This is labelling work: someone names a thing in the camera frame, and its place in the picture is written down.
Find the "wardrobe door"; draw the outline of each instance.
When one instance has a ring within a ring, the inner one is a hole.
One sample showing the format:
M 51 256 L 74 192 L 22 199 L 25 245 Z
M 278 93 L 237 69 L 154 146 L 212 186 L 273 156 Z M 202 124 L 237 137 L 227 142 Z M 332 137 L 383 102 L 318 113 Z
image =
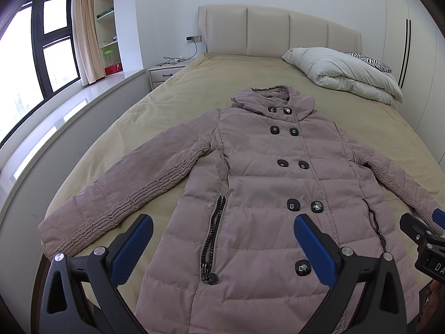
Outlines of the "wardrobe door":
M 408 0 L 386 0 L 386 37 L 382 61 L 387 64 L 396 81 L 402 71 L 407 37 Z
M 436 24 L 420 0 L 408 0 L 411 40 L 401 88 L 400 115 L 416 130 L 428 100 L 436 63 Z
M 437 162 L 445 153 L 445 39 L 436 28 L 437 55 L 431 92 L 416 133 Z

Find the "nightstand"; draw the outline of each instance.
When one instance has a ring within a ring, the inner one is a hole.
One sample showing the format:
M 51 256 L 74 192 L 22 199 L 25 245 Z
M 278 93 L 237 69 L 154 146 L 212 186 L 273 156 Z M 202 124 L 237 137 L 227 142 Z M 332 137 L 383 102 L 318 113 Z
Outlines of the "nightstand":
M 191 62 L 192 60 L 187 60 L 178 64 L 165 64 L 163 66 L 155 66 L 149 69 L 151 90 L 160 86 L 164 81 L 171 78 L 174 74 Z

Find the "red box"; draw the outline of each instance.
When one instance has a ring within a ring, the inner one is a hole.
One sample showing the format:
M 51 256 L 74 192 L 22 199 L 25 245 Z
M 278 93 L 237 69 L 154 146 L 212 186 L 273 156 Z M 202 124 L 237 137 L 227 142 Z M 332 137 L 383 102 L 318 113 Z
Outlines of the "red box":
M 115 74 L 122 71 L 122 63 L 117 63 L 116 65 L 110 65 L 105 68 L 105 75 Z
M 111 74 L 114 74 L 114 73 L 117 73 L 115 65 L 111 65 L 111 66 L 105 68 L 105 75 L 111 75 Z

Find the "nightstand drawer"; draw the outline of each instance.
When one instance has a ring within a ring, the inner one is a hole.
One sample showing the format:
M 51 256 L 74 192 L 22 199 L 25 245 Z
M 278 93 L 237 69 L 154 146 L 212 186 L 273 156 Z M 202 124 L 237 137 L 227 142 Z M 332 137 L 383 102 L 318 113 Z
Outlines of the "nightstand drawer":
M 172 77 L 173 74 L 176 74 L 181 69 L 182 69 L 182 67 L 181 68 L 152 70 L 150 72 L 150 74 L 151 74 L 151 81 L 153 83 L 159 83 L 159 82 L 166 81 L 168 78 Z

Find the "beige bedspread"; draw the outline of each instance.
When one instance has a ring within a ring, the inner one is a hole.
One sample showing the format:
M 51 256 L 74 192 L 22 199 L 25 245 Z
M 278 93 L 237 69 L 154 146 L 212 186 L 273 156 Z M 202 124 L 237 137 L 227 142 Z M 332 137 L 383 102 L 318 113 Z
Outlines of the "beige bedspread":
M 334 119 L 360 141 L 399 163 L 445 207 L 445 174 L 408 123 L 389 106 L 347 92 L 318 87 L 300 70 L 279 59 L 203 54 L 125 112 L 91 146 L 57 192 L 47 215 L 93 183 L 124 154 L 162 130 L 208 110 L 231 106 L 230 97 L 243 88 L 268 88 L 280 84 L 315 97 L 318 111 Z M 145 269 L 184 185 L 185 180 L 130 215 L 79 254 L 89 254 L 99 245 L 108 246 L 140 213 L 147 213 L 153 218 L 153 238 L 128 282 L 119 286 L 121 295 L 132 310 L 136 306 Z M 398 222 L 409 209 L 392 192 L 383 187 L 382 190 Z M 401 235 L 414 265 L 417 258 L 415 245 L 403 233 Z M 417 272 L 417 278 L 419 289 L 430 280 L 420 272 Z M 90 300 L 95 301 L 89 288 L 86 288 L 86 293 Z

